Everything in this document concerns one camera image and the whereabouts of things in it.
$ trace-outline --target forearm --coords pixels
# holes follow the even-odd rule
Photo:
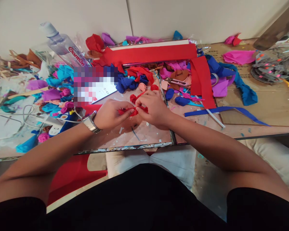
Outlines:
[[[235,139],[171,113],[167,126],[219,168],[227,171],[274,172],[249,148]]]
[[[80,151],[91,136],[92,132],[84,124],[78,124],[27,152],[2,177],[18,178],[55,173],[67,159]]]

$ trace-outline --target wristwatch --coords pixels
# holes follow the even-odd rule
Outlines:
[[[83,118],[81,121],[89,128],[91,132],[94,132],[95,134],[99,133],[101,129],[99,129],[93,122],[93,118],[95,117],[97,111],[94,111],[91,115],[89,115],[86,118]]]

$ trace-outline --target white wall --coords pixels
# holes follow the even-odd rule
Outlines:
[[[133,35],[171,38],[194,34],[203,43],[260,36],[285,9],[289,0],[127,0]]]
[[[85,40],[107,32],[121,42],[132,35],[126,0],[0,0],[0,55],[27,54],[47,41],[40,23],[51,22],[63,34],[80,32]]]

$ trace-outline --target black shirt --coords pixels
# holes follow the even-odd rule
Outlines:
[[[0,230],[287,230],[289,202],[236,188],[227,196],[227,223],[171,173],[140,164],[46,214],[42,200],[0,203]]]

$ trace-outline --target hand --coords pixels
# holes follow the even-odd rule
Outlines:
[[[141,104],[148,108],[148,113],[139,107]],[[158,90],[147,90],[136,100],[136,107],[138,114],[154,126],[165,126],[169,116],[173,114],[162,100]]]
[[[107,100],[94,117],[94,124],[99,129],[110,129],[126,120],[135,110],[131,109],[120,115],[118,110],[134,107],[127,101]]]

